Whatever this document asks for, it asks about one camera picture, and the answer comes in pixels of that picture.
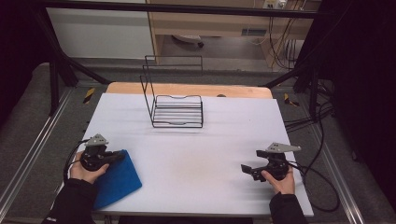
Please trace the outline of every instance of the floor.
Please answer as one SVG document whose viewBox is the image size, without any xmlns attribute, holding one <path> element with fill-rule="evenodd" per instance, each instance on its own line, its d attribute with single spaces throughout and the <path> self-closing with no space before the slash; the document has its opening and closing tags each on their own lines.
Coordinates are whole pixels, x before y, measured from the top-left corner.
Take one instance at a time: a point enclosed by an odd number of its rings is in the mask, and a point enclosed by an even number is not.
<svg viewBox="0 0 396 224">
<path fill-rule="evenodd" d="M 202 39 L 205 45 L 199 48 L 194 44 L 183 43 L 168 36 L 165 38 L 163 52 L 168 55 L 202 55 L 205 70 L 210 74 L 199 80 L 205 84 L 257 86 L 287 72 L 287 69 L 274 70 L 266 65 L 261 49 L 255 45 L 256 41 L 260 40 L 213 36 L 202 37 Z M 125 64 L 123 61 L 104 62 L 86 59 L 81 61 L 100 75 L 117 81 L 136 80 L 137 77 L 131 76 L 131 72 L 141 67 L 139 63 Z M 287 60 L 282 60 L 282 62 L 289 64 Z M 56 196 L 55 190 L 62 183 L 63 161 L 70 148 L 82 138 L 100 99 L 100 93 L 106 90 L 106 86 L 98 85 L 91 78 L 78 74 L 79 86 L 64 89 L 64 94 L 69 94 L 70 100 L 62 107 L 62 115 L 56 123 L 50 126 L 48 122 L 53 120 L 48 117 L 50 111 L 48 76 L 49 70 L 46 65 L 35 70 L 35 78 L 31 85 L 14 108 L 8 122 L 0 129 L 0 155 L 1 158 L 10 159 L 0 163 L 0 192 L 12 193 L 7 200 L 3 196 L 1 198 L 0 215 L 6 217 L 2 223 L 40 223 L 40 218 L 46 215 Z M 272 89 L 284 120 L 306 117 L 304 105 L 306 105 L 307 94 L 294 94 L 291 88 L 294 81 L 295 79 L 291 78 Z M 91 87 L 95 87 L 95 94 L 89 104 L 83 104 L 85 94 Z M 292 104 L 285 104 L 285 93 L 289 95 Z M 319 101 L 325 102 L 326 96 L 320 96 Z M 329 148 L 328 152 L 331 150 L 337 168 L 340 169 L 340 173 L 345 178 L 345 184 L 351 191 L 353 203 L 358 207 L 357 212 L 362 215 L 363 219 L 352 220 L 348 216 L 350 211 L 347 211 L 346 205 L 341 204 L 332 213 L 314 209 L 315 216 L 309 218 L 310 223 L 396 223 L 394 211 L 370 177 L 370 172 L 364 164 L 353 161 L 347 140 L 342 135 L 336 117 L 327 117 L 323 120 L 323 124 L 326 132 L 326 148 Z M 44 141 L 37 142 L 36 138 L 43 135 L 41 133 L 43 127 L 48 127 L 47 131 L 50 135 Z M 290 142 L 306 148 L 304 153 L 295 154 L 297 161 L 310 162 L 318 148 L 318 125 L 307 126 L 301 130 L 290 129 Z M 33 159 L 26 161 L 26 155 Z M 324 154 L 315 163 L 315 168 L 332 179 L 332 168 L 329 168 L 326 155 L 328 154 Z M 10 185 L 12 182 L 17 182 L 14 177 L 18 174 L 20 167 L 27 169 L 26 175 L 17 176 L 24 181 Z M 312 203 L 318 205 L 319 208 L 334 206 L 332 189 L 322 179 L 314 175 L 310 176 L 306 188 L 309 197 L 312 198 Z M 103 216 L 94 215 L 94 217 L 98 223 L 103 222 Z M 134 223 L 154 224 L 156 222 L 152 217 L 140 217 Z M 254 223 L 266 224 L 269 220 L 255 220 Z"/>
</svg>

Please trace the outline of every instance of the white table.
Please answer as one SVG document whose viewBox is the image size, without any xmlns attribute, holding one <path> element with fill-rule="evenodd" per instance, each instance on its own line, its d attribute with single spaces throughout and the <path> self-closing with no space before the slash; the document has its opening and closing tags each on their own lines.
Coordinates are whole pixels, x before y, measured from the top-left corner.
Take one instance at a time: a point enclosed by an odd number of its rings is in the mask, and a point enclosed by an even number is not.
<svg viewBox="0 0 396 224">
<path fill-rule="evenodd" d="M 276 100 L 203 96 L 203 102 L 204 128 L 155 129 L 143 94 L 102 95 L 84 139 L 100 133 L 107 150 L 128 150 L 143 187 L 98 212 L 268 217 L 272 187 L 242 173 L 241 164 L 264 166 L 256 150 L 290 143 Z M 287 159 L 294 161 L 293 153 Z M 299 173 L 294 177 L 304 214 L 313 216 Z"/>
</svg>

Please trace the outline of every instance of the person's hand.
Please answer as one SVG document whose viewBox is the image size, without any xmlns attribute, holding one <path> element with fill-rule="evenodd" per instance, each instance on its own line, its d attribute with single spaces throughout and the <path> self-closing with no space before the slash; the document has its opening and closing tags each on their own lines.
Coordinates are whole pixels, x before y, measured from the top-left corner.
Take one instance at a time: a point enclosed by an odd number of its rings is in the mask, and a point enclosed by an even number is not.
<svg viewBox="0 0 396 224">
<path fill-rule="evenodd" d="M 295 184 L 293 177 L 293 168 L 289 166 L 288 173 L 283 180 L 276 180 L 270 173 L 263 170 L 262 176 L 273 186 L 275 194 L 294 194 Z"/>
<path fill-rule="evenodd" d="M 108 164 L 103 165 L 97 171 L 94 172 L 87 171 L 81 165 L 81 162 L 79 162 L 79 160 L 81 159 L 81 155 L 82 152 L 76 154 L 76 159 L 75 159 L 76 162 L 73 163 L 72 168 L 70 168 L 70 177 L 75 179 L 82 179 L 93 184 L 100 175 L 103 175 L 106 172 L 108 168 Z"/>
</svg>

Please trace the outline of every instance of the wall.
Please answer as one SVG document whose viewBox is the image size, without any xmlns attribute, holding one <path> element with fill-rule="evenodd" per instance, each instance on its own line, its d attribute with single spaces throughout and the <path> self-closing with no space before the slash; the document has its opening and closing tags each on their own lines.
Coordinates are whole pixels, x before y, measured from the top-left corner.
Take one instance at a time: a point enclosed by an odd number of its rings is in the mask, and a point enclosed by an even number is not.
<svg viewBox="0 0 396 224">
<path fill-rule="evenodd" d="M 61 47 L 70 57 L 143 59 L 153 54 L 147 12 L 48 8 L 48 13 Z"/>
</svg>

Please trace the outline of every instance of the black sleeve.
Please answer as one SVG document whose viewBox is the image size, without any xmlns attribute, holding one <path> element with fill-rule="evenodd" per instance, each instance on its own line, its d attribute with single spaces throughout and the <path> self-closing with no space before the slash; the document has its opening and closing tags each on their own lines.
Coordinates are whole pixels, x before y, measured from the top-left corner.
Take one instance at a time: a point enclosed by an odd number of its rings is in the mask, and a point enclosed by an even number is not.
<svg viewBox="0 0 396 224">
<path fill-rule="evenodd" d="M 97 189 L 84 180 L 69 179 L 42 224 L 94 224 L 92 207 Z"/>
<path fill-rule="evenodd" d="M 294 194 L 281 194 L 279 192 L 271 200 L 270 210 L 274 224 L 308 223 Z"/>
</svg>

